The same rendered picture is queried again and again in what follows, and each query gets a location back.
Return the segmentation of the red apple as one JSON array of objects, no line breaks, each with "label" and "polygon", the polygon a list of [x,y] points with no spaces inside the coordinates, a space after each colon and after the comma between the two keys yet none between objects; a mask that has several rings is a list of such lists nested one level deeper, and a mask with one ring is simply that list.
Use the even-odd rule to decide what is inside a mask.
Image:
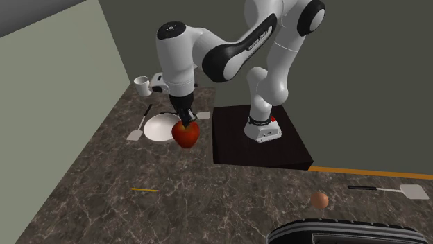
[{"label": "red apple", "polygon": [[181,148],[191,148],[200,137],[200,128],[195,121],[187,127],[178,121],[171,129],[171,135]]}]

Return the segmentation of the white bowl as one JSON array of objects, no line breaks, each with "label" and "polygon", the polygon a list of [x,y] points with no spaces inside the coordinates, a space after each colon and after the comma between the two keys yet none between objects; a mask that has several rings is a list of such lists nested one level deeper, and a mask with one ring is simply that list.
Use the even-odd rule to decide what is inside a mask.
[{"label": "white bowl", "polygon": [[180,118],[172,113],[157,114],[144,125],[144,136],[153,143],[171,143],[174,141],[172,127],[179,121]]}]

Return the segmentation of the white cup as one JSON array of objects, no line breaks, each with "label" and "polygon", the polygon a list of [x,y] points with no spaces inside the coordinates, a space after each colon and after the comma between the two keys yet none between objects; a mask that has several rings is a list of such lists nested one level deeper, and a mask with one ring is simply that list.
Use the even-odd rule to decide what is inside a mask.
[{"label": "white cup", "polygon": [[142,97],[150,96],[152,91],[149,88],[150,81],[147,76],[139,76],[134,79],[135,89],[137,93]]}]

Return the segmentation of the black robot stand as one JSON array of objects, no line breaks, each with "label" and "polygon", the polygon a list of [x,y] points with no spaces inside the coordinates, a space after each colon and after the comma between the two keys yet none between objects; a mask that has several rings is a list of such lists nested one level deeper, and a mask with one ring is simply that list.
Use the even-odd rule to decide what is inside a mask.
[{"label": "black robot stand", "polygon": [[213,162],[237,166],[308,170],[314,160],[283,106],[273,107],[282,136],[258,143],[244,134],[249,105],[216,107],[212,115]]}]

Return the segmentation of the brown egg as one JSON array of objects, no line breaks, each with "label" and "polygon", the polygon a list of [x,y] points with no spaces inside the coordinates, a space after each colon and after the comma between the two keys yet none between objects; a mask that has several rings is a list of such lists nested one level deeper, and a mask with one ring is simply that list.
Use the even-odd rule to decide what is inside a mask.
[{"label": "brown egg", "polygon": [[322,192],[314,192],[310,196],[310,202],[317,209],[324,209],[329,204],[328,196]]}]

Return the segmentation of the black grey striped appliance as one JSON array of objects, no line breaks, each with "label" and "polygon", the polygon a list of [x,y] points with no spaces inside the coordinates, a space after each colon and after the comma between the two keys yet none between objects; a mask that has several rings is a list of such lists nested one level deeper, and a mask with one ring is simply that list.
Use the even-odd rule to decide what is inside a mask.
[{"label": "black grey striped appliance", "polygon": [[415,229],[402,225],[303,218],[266,236],[266,244],[428,244]]}]

